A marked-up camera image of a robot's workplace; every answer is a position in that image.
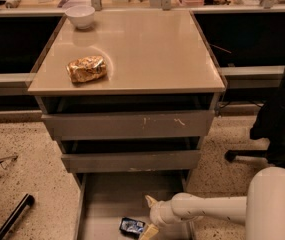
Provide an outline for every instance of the crumpled gold foil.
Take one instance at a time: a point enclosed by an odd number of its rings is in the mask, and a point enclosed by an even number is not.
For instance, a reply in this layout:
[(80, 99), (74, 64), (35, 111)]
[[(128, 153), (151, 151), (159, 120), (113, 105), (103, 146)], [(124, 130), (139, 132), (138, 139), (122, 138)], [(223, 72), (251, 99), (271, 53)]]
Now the crumpled gold foil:
[(92, 81), (107, 74), (104, 58), (100, 55), (71, 61), (66, 69), (72, 83)]

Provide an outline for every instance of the countertop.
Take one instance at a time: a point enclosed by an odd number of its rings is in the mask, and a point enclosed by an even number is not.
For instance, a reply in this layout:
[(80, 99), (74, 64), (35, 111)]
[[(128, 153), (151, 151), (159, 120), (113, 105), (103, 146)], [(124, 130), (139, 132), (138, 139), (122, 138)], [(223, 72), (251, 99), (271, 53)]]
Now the countertop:
[[(102, 55), (108, 75), (72, 84), (67, 64)], [(33, 95), (221, 92), (225, 86), (188, 11), (101, 11), (77, 30), (66, 20), (36, 74)]]

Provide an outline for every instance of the speckled floor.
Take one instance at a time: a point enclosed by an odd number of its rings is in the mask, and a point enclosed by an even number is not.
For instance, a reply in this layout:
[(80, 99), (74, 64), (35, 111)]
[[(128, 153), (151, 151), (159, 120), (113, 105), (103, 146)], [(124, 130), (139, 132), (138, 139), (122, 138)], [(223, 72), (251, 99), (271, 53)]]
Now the speckled floor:
[[(18, 220), (6, 239), (72, 239), (79, 189), (60, 160), (60, 150), (46, 132), (39, 114), (0, 114), (0, 158), (18, 155), (0, 167), (0, 226), (25, 193), (36, 203)], [(245, 195), (254, 174), (264, 164), (224, 160), (228, 149), (265, 149), (266, 140), (249, 140), (255, 116), (222, 116), (214, 119), (203, 143), (198, 168), (188, 191), (201, 197)], [(244, 227), (204, 218), (195, 222), (196, 239), (244, 239)]]

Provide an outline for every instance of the white robotic arm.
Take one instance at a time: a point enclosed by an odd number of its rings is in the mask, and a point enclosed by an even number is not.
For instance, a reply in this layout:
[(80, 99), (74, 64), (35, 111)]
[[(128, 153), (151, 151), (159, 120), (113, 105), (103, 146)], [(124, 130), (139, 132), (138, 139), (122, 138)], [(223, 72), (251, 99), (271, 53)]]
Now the white robotic arm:
[(245, 224), (246, 240), (285, 239), (285, 169), (271, 167), (251, 181), (247, 197), (200, 198), (179, 193), (169, 201), (146, 196), (151, 224), (139, 238), (148, 240), (170, 224), (210, 216)]

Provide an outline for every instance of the bowl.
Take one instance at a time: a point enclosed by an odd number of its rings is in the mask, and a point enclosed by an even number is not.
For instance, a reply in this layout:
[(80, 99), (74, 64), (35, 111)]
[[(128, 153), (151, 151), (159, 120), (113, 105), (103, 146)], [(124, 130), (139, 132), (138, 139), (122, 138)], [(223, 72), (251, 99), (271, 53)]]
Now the bowl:
[(87, 29), (94, 20), (95, 9), (88, 5), (77, 5), (65, 11), (69, 21), (78, 29)]

